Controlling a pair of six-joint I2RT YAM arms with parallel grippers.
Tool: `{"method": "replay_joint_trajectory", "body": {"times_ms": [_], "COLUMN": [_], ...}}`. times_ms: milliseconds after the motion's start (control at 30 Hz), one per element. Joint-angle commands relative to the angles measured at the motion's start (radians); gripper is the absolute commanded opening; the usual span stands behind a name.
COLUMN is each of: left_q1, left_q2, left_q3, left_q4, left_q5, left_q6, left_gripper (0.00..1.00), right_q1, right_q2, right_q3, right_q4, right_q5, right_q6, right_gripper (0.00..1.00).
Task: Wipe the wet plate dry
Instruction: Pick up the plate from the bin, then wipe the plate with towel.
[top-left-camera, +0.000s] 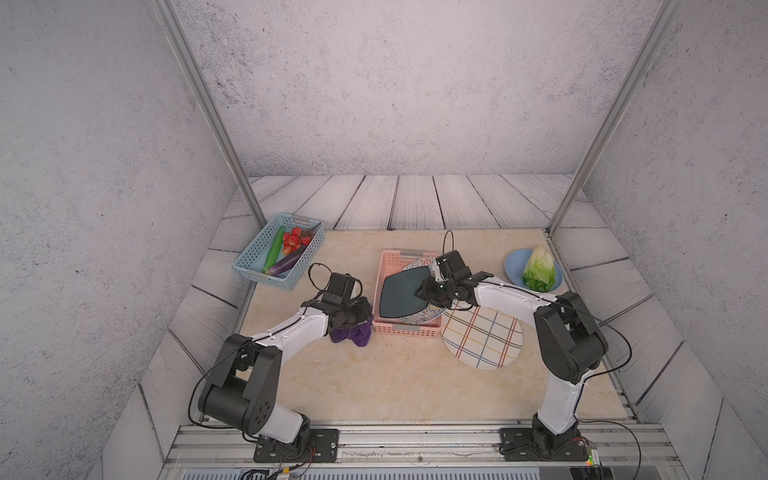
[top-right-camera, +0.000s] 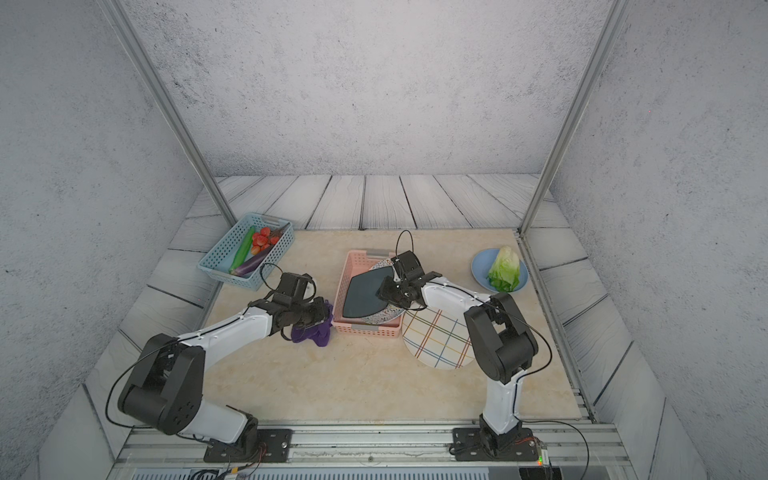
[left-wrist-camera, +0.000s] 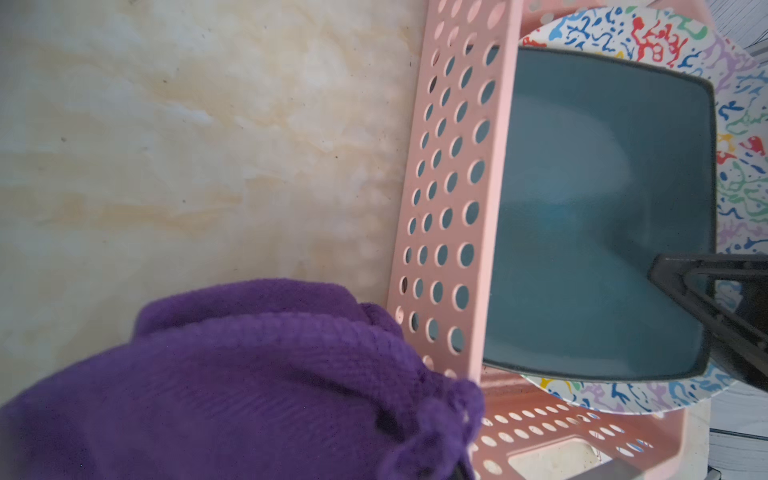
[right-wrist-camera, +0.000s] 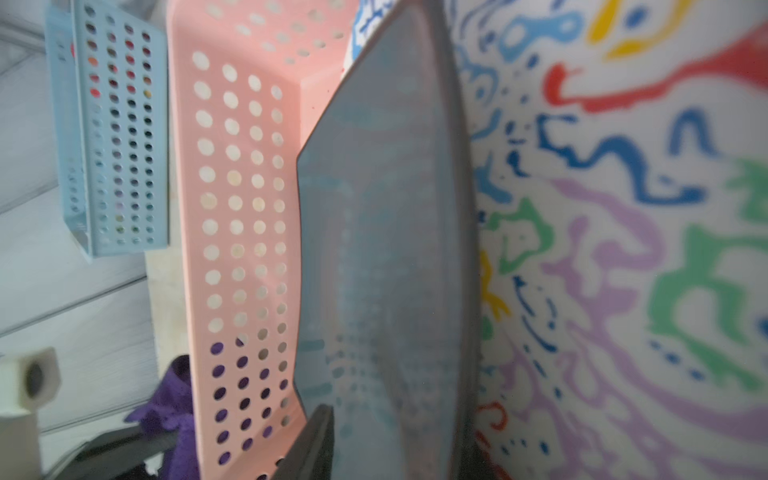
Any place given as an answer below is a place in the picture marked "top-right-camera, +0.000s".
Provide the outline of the colourful speckled round plate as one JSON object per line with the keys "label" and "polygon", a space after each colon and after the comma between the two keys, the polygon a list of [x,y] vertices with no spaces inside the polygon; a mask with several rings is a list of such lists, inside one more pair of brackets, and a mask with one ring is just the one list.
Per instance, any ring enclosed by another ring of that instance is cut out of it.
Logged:
{"label": "colourful speckled round plate", "polygon": [[[370,270],[377,270],[385,267],[391,268],[392,266],[393,264],[390,259],[383,259],[371,266]],[[382,325],[395,320],[397,317],[401,316],[403,312],[403,309],[399,309],[392,305],[387,305],[383,310],[379,312],[366,317],[362,317],[361,321],[370,325]]]}

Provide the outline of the purple cloth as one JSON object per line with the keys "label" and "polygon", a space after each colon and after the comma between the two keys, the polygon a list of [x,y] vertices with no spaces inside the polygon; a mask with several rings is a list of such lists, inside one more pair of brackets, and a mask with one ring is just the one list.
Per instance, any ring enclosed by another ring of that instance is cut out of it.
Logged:
{"label": "purple cloth", "polygon": [[325,313],[320,323],[307,328],[299,328],[297,325],[291,328],[290,338],[292,343],[298,344],[304,341],[312,341],[320,348],[328,345],[332,328],[333,305],[329,301],[325,301],[324,308]]}

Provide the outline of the dark teal square plate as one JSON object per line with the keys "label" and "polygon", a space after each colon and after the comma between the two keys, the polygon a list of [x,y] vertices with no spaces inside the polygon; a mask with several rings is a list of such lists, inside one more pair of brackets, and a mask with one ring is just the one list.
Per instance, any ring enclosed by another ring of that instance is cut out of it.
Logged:
{"label": "dark teal square plate", "polygon": [[390,276],[393,271],[392,267],[385,267],[352,277],[344,299],[342,316],[362,322],[362,317],[372,315],[390,305],[378,297],[378,291],[384,278]]}

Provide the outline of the plaid striped white plate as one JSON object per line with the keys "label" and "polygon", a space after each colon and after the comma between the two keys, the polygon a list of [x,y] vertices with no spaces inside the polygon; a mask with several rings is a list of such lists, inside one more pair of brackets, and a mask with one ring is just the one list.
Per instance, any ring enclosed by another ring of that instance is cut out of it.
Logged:
{"label": "plaid striped white plate", "polygon": [[465,320],[451,311],[406,311],[401,334],[411,355],[428,367],[456,370],[475,361]]}

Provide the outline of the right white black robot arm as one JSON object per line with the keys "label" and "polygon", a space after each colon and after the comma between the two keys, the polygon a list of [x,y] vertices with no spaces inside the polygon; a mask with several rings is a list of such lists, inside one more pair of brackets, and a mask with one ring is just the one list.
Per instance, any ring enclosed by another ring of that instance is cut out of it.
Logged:
{"label": "right white black robot arm", "polygon": [[475,362],[487,377],[486,402],[476,426],[456,428],[449,453],[457,461],[516,461],[545,464],[544,445],[519,418],[526,377],[534,370],[540,333],[523,319],[507,293],[488,296],[468,291],[437,272],[425,272],[417,256],[392,258],[393,272],[377,296],[398,307],[417,303],[434,309],[454,307],[464,317]]}

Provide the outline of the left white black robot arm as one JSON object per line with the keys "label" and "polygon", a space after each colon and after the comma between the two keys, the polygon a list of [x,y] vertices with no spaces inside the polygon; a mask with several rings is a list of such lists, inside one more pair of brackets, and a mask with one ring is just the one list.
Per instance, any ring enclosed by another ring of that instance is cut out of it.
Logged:
{"label": "left white black robot arm", "polygon": [[236,351],[288,327],[327,326],[332,313],[310,275],[285,272],[264,298],[222,322],[177,337],[151,337],[115,381],[107,403],[141,428],[205,444],[207,463],[259,461],[271,448],[257,418],[205,400],[205,374]]}

